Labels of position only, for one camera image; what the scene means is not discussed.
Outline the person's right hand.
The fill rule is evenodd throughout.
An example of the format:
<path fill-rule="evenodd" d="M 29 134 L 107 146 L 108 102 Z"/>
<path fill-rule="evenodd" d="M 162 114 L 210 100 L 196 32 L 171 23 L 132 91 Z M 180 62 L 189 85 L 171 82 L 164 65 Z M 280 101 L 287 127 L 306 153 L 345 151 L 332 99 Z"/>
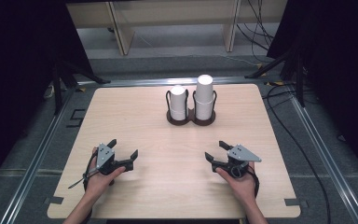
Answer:
<path fill-rule="evenodd" d="M 226 171 L 217 168 L 216 172 L 227 181 L 235 198 L 244 208 L 250 208 L 256 204 L 255 199 L 255 180 L 250 174 L 241 178 L 233 178 Z"/>

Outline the black tripod stand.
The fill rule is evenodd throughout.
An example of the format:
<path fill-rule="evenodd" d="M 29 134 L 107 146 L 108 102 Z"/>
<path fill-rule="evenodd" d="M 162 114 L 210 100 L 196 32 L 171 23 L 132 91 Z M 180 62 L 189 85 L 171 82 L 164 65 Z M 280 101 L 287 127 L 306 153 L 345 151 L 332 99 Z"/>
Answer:
<path fill-rule="evenodd" d="M 57 61 L 52 67 L 52 84 L 55 99 L 55 114 L 58 114 L 63 108 L 62 101 L 62 84 L 66 88 L 73 89 L 77 86 L 77 81 L 74 74 L 82 75 L 98 84 L 110 83 L 110 80 L 105 80 L 94 75 L 92 70 L 83 69 L 73 63 L 67 61 Z"/>
<path fill-rule="evenodd" d="M 283 55 L 279 56 L 277 59 L 273 60 L 271 63 L 268 63 L 266 66 L 258 69 L 255 73 L 245 76 L 245 78 L 259 78 L 267 71 L 275 68 L 279 64 L 283 64 L 280 77 L 283 80 L 289 80 L 292 77 L 295 78 L 295 87 L 296 87 L 296 99 L 302 107 L 305 106 L 304 103 L 304 93 L 303 93 L 303 84 L 304 84 L 304 72 L 303 72 L 303 57 L 302 51 L 300 49 L 291 47 Z"/>

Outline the pale wooden shelf unit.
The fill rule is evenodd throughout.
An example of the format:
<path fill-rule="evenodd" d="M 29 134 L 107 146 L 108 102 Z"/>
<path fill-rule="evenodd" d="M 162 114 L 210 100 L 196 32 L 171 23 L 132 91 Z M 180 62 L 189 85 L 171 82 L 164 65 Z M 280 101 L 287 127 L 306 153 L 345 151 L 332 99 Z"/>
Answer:
<path fill-rule="evenodd" d="M 139 26 L 220 24 L 226 51 L 234 47 L 240 23 L 279 22 L 288 0 L 68 0 L 66 7 L 77 28 L 111 28 L 119 52 L 129 53 Z"/>

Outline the metal floor rail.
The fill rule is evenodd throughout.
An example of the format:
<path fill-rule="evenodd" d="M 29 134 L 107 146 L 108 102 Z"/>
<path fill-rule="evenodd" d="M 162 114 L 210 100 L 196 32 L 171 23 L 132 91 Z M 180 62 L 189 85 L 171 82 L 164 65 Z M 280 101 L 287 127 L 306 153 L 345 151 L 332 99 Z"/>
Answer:
<path fill-rule="evenodd" d="M 76 87 L 67 88 L 65 93 L 63 94 L 62 106 L 54 114 L 47 131 L 45 132 L 40 144 L 38 145 L 38 148 L 33 156 L 33 159 L 31 160 L 30 165 L 22 175 L 21 182 L 17 187 L 13 197 L 9 201 L 8 207 L 0 221 L 0 224 L 14 224 L 17 215 L 20 212 L 21 207 L 28 195 L 28 192 L 34 183 L 34 179 L 36 177 L 40 164 L 42 163 L 48 152 L 48 148 L 51 144 L 52 138 L 56 133 L 59 124 L 63 118 L 63 113 L 65 112 L 65 109 L 75 91 Z"/>
<path fill-rule="evenodd" d="M 256 84 L 264 83 L 263 78 L 245 78 L 245 77 L 215 77 L 214 85 L 220 84 Z M 196 85 L 196 77 L 180 78 L 152 78 L 152 79 L 135 79 L 135 80 L 111 80 L 109 83 L 98 84 L 95 81 L 80 81 L 79 88 L 120 88 L 120 87 L 153 87 L 153 86 L 174 86 L 174 85 Z"/>
<path fill-rule="evenodd" d="M 326 143 L 322 139 L 320 133 L 318 132 L 316 126 L 314 125 L 307 109 L 301 105 L 297 100 L 296 96 L 292 100 L 292 103 L 296 109 L 297 114 L 299 115 L 310 139 L 324 164 L 324 168 L 329 174 L 337 193 L 339 194 L 342 202 L 346 206 L 351 219 L 354 224 L 358 224 L 358 198 L 350 186 L 347 178 L 340 171 L 337 166 L 336 161 L 334 160 L 332 154 L 329 151 Z"/>

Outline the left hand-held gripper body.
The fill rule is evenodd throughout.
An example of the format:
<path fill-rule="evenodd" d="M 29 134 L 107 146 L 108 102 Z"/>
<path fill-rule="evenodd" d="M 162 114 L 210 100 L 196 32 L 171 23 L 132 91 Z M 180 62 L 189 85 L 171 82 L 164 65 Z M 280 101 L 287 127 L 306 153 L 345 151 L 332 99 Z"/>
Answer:
<path fill-rule="evenodd" d="M 115 160 L 115 151 L 101 143 L 97 150 L 96 169 L 103 175 L 110 175 L 120 164 Z"/>

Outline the dark double cup holder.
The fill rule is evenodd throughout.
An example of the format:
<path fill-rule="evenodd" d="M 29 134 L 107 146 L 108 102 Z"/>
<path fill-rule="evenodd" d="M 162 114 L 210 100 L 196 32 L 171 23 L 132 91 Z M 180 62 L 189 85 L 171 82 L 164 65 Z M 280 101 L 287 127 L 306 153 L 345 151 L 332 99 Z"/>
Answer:
<path fill-rule="evenodd" d="M 185 119 L 182 119 L 182 120 L 173 119 L 171 105 L 170 105 L 170 100 L 171 100 L 170 94 L 171 94 L 170 91 L 167 91 L 165 94 L 166 104 L 167 104 L 167 108 L 168 108 L 168 110 L 166 112 L 166 119 L 170 124 L 175 125 L 175 126 L 182 126 L 182 125 L 185 125 L 185 124 L 189 123 L 190 121 L 192 121 L 194 124 L 199 125 L 199 126 L 208 126 L 208 125 L 211 125 L 212 123 L 214 123 L 215 118 L 216 118 L 216 113 L 214 111 L 215 102 L 217 100 L 216 91 L 213 91 L 212 114 L 206 120 L 199 119 L 196 116 L 196 113 L 197 113 L 196 105 L 192 109 L 189 109 L 189 108 L 186 109 L 186 118 Z"/>

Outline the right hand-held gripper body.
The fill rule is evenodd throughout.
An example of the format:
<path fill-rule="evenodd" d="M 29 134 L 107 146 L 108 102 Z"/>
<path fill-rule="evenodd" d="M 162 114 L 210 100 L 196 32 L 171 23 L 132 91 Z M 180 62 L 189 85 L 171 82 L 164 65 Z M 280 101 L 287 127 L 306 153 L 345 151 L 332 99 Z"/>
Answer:
<path fill-rule="evenodd" d="M 250 161 L 261 162 L 258 156 L 241 144 L 233 146 L 231 150 L 226 150 L 226 152 L 227 162 L 214 160 L 214 173 L 217 168 L 221 168 L 233 178 L 241 178 L 247 173 Z"/>

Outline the black curtain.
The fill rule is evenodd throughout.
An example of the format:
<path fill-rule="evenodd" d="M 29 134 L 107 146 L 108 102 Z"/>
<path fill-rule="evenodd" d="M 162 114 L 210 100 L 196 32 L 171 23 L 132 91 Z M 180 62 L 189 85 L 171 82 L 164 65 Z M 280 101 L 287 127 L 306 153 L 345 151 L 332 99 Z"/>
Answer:
<path fill-rule="evenodd" d="M 358 158 L 358 0 L 288 0 L 268 56 L 299 34 L 309 81 Z"/>
<path fill-rule="evenodd" d="M 54 76 L 69 86 L 93 73 L 66 6 L 70 0 L 0 0 L 0 166 Z"/>

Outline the person's left hand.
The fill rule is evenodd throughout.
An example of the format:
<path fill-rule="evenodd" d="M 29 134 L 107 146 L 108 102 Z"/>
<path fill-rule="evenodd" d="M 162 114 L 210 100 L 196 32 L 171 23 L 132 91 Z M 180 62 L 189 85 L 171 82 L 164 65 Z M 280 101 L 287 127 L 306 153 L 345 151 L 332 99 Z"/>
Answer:
<path fill-rule="evenodd" d="M 89 183 L 86 188 L 84 197 L 88 200 L 97 201 L 113 183 L 113 181 L 125 171 L 125 167 L 119 167 L 110 175 L 95 173 L 89 178 Z"/>

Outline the black floor tape mark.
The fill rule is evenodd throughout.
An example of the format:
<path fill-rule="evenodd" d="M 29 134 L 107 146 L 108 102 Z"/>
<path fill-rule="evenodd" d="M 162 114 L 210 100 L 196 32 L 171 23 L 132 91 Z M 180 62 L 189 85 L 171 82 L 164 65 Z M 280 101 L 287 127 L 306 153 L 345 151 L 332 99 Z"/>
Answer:
<path fill-rule="evenodd" d="M 82 125 L 86 110 L 85 109 L 74 109 L 68 123 L 67 128 L 78 128 Z"/>

